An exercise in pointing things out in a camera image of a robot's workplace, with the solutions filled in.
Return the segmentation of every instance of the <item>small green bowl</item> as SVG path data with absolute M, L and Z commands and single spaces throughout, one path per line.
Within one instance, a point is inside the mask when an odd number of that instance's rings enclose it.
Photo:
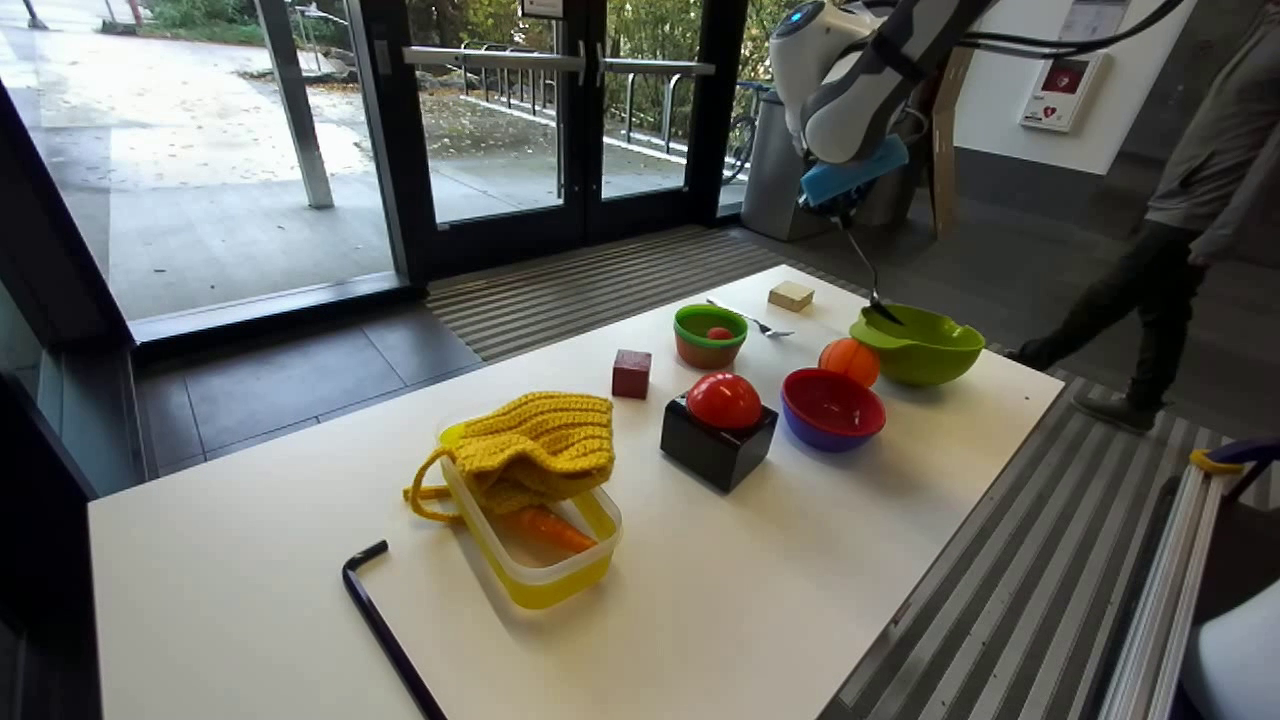
M 960 381 L 982 350 L 982 332 L 951 314 L 889 303 L 889 321 L 873 307 L 846 329 L 852 338 L 879 356 L 879 377 L 909 388 L 935 388 Z
M 677 350 L 687 367 L 731 367 L 748 338 L 748 321 L 719 303 L 677 307 Z

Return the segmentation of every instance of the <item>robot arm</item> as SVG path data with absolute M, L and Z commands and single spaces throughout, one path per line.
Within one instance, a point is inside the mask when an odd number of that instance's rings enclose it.
M 823 209 L 909 165 L 892 121 L 991 0 L 896 0 L 875 15 L 846 0 L 798 0 L 767 57 L 791 145 L 813 169 L 805 202 Z

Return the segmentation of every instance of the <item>glass door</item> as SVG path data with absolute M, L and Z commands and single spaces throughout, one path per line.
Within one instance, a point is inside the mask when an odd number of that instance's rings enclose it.
M 364 5 L 424 277 L 710 219 L 743 0 L 706 21 L 710 0 Z

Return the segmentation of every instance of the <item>clear plastic container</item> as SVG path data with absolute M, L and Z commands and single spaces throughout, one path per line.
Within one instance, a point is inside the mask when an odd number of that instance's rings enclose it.
M 443 478 L 493 575 L 503 583 L 511 602 L 550 609 L 607 575 L 612 549 L 621 539 L 625 519 L 603 486 L 580 490 L 549 508 L 572 526 L 580 526 L 582 535 L 591 535 L 591 549 L 563 551 L 563 549 L 526 539 L 500 517 L 488 517 L 470 496 L 470 484 L 464 478 L 464 473 L 456 473 L 456 462 L 448 461 L 443 461 Z

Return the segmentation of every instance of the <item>orange food item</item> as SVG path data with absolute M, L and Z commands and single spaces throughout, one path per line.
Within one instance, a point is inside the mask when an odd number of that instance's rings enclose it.
M 588 533 L 572 526 L 563 517 L 549 511 L 544 504 L 508 511 L 508 524 L 521 526 L 526 539 L 563 549 L 563 551 L 588 551 L 595 545 Z
M 832 338 L 816 356 L 816 367 L 852 377 L 865 388 L 873 388 L 879 381 L 879 356 L 869 342 L 852 338 L 852 334 Z

